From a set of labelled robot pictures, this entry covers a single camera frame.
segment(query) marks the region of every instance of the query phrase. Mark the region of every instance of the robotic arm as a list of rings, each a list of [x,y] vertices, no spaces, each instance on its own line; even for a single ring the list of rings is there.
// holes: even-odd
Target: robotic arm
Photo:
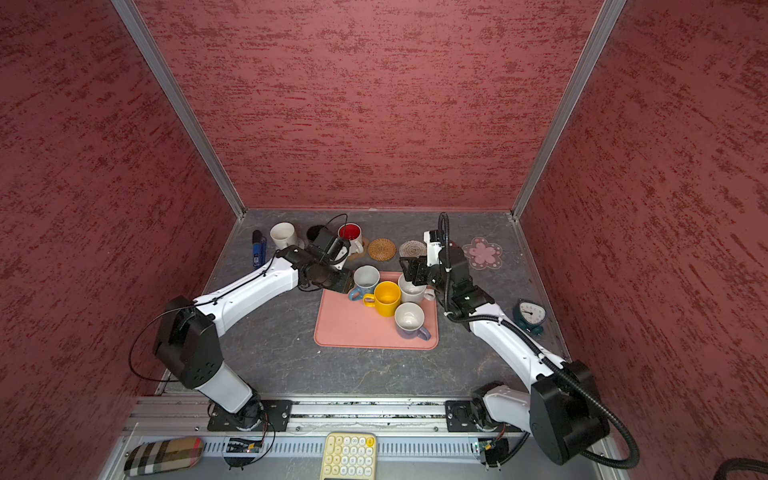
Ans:
[[[488,430],[509,423],[530,432],[559,465],[582,453],[596,462],[614,462],[609,466],[634,467],[639,461],[637,446],[615,415],[600,404],[589,369],[578,361],[565,362],[539,345],[472,283],[464,253],[450,241],[448,218],[445,215],[443,223],[443,216],[437,230],[425,232],[426,256],[400,258],[406,280],[432,286],[447,319],[464,324],[486,341],[530,392],[499,384],[476,391],[472,416],[477,426]],[[231,425],[244,431],[260,427],[260,397],[224,362],[218,338],[267,300],[297,286],[349,292],[353,280],[343,267],[348,253],[349,241],[323,228],[306,250],[289,246],[276,252],[266,266],[216,292],[193,302],[183,297],[172,300],[157,333],[155,355],[182,385],[222,407]],[[629,435],[627,461],[585,452],[609,433],[609,420],[625,438]]]

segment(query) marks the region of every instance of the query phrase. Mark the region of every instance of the yellow mug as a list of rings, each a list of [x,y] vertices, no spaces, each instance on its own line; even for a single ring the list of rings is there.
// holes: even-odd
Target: yellow mug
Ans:
[[[394,282],[381,282],[373,293],[366,293],[362,304],[376,308],[381,316],[395,316],[400,305],[400,287]]]

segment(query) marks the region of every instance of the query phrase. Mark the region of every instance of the red wall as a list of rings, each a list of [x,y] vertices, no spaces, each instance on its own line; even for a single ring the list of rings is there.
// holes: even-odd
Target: red wall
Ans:
[[[628,2],[524,212],[635,479],[768,460],[767,25],[765,2]]]
[[[248,207],[514,203],[601,0],[137,0]]]
[[[0,45],[0,476],[90,479],[233,214],[108,0],[2,2]]]

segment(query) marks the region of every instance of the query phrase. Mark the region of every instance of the pink flower coaster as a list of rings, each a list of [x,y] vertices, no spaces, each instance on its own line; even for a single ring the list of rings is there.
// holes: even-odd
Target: pink flower coaster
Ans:
[[[483,237],[475,237],[469,245],[462,247],[469,265],[475,270],[502,268],[502,248],[496,243],[489,243]]]

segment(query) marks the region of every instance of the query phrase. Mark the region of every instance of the purple mug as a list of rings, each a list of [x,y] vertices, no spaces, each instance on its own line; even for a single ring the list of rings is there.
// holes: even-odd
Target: purple mug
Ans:
[[[424,328],[424,310],[415,303],[401,303],[395,310],[395,326],[397,334],[404,339],[419,337],[429,340],[432,334]]]

